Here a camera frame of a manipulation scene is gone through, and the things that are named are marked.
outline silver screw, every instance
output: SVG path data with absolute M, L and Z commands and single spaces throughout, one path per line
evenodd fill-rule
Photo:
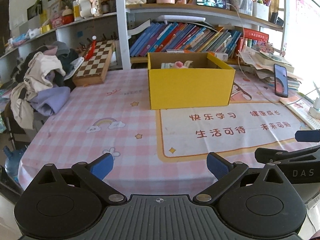
M 124 199 L 124 196 L 120 194 L 112 194 L 109 196 L 109 200 L 112 202 L 119 202 L 119 201 L 122 201 L 123 199 Z
M 208 202 L 211 200 L 211 196 L 208 194 L 199 194 L 196 199 L 200 202 Z

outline gray ribbed plate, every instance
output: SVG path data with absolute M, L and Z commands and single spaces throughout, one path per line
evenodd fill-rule
M 187 196 L 133 195 L 127 204 L 107 208 L 93 228 L 69 240 L 231 239 L 250 238 L 231 231 L 212 208 L 195 205 Z M 293 234 L 284 240 L 301 239 Z

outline blue sticker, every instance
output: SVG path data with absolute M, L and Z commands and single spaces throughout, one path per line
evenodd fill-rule
M 80 37 L 82 37 L 82 36 L 83 36 L 83 31 L 77 32 L 77 37 L 78 37 L 78 38 L 80 38 Z

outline yellow diamond star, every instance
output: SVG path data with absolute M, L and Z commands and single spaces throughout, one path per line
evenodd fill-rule
M 131 106 L 138 106 L 139 102 L 132 102 L 130 105 Z
M 175 148 L 172 148 L 172 147 L 171 147 L 171 149 L 169 150 L 169 152 L 171 152 L 172 154 L 174 154 L 175 151 L 176 151 L 176 149 L 175 149 Z

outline pink plush toy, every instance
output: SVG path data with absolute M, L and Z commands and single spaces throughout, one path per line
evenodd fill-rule
M 174 63 L 174 65 L 172 66 L 172 68 L 187 68 L 187 67 L 184 66 L 181 61 L 177 61 L 177 62 Z

